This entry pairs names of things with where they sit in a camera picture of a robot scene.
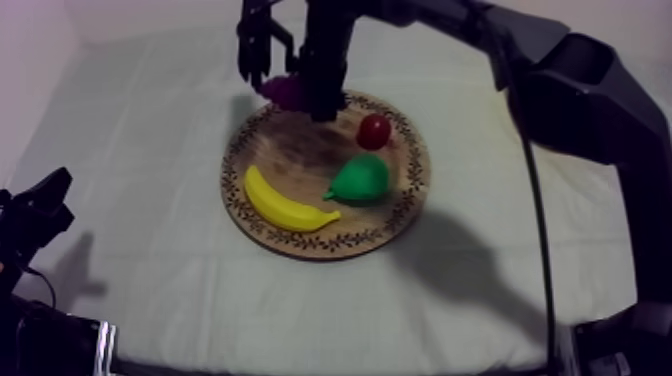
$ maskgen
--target wooden plate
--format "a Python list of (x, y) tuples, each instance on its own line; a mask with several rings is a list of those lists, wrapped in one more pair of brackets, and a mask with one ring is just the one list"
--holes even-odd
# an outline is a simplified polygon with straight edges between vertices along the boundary
[[(273, 251), (308, 260), (339, 260), (370, 252), (392, 240), (420, 213), (429, 189), (429, 156), (411, 122), (389, 104), (349, 91), (348, 107), (335, 121), (313, 123), (310, 116), (267, 105), (250, 116), (231, 139), (222, 162), (222, 198), (248, 236)], [(379, 205), (350, 207), (323, 201), (341, 167), (366, 152), (355, 136), (364, 116), (387, 117), (393, 132), (379, 151), (390, 169), (389, 195)], [(266, 222), (250, 205), (243, 188), (255, 164), (268, 183), (286, 197), (323, 211), (340, 210), (341, 219), (312, 233), (295, 233)]]

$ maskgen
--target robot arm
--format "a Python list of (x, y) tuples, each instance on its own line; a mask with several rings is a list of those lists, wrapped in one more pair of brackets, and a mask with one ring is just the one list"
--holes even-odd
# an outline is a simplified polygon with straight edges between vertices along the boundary
[[(271, 18), (274, 3), (244, 2), (238, 27), (241, 74), (258, 89), (270, 67), (270, 38), (278, 38), (287, 49), (286, 70), (298, 76), (315, 121), (333, 120), (345, 106), (347, 51), (361, 16), (399, 27), (421, 22), (488, 54), (496, 88), (515, 85), (520, 103), (511, 107), (512, 114), (533, 142), (617, 167), (638, 298), (672, 302), (669, 130), (660, 109), (612, 47), (571, 33), (560, 22), (484, 3), (476, 5), (477, 14), (472, 3), (457, 0), (308, 0), (306, 38), (296, 58), (291, 35)], [(503, 41), (506, 64), (496, 56), (480, 17), (487, 17)]]

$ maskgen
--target white fabric surface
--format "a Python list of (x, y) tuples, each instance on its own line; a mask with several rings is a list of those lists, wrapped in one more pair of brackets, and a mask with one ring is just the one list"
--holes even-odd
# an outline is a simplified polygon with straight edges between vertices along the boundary
[[(301, 40), (302, 20), (289, 21)], [(336, 375), (543, 362), (529, 183), (486, 58), (422, 26), (358, 24), (346, 85), (420, 128), (431, 190), (397, 241), (312, 264), (259, 248), (221, 202), (226, 141), (263, 104), (238, 76), (234, 26), (92, 47), (61, 83), (12, 182), (18, 191), (61, 165), (73, 173), (77, 219), (34, 261), (59, 308), (118, 324), (121, 355), (172, 367)], [(652, 93), (668, 109), (670, 86), (651, 67), (635, 73), (659, 83)], [(537, 157), (560, 324), (627, 307), (635, 287), (615, 171)], [(29, 277), (18, 291), (47, 297)]]

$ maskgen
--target toy tomato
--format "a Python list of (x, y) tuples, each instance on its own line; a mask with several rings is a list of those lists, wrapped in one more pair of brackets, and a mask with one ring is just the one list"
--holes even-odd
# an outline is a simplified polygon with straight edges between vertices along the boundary
[(378, 150), (387, 144), (392, 126), (385, 116), (371, 114), (359, 125), (357, 143), (366, 150)]

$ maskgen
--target toy banana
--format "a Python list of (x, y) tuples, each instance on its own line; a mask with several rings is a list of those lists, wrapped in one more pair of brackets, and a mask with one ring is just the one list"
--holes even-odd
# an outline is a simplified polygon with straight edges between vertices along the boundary
[(339, 211), (325, 213), (314, 206), (284, 197), (266, 182), (254, 165), (245, 172), (245, 193), (264, 219), (285, 230), (315, 231), (341, 218)]

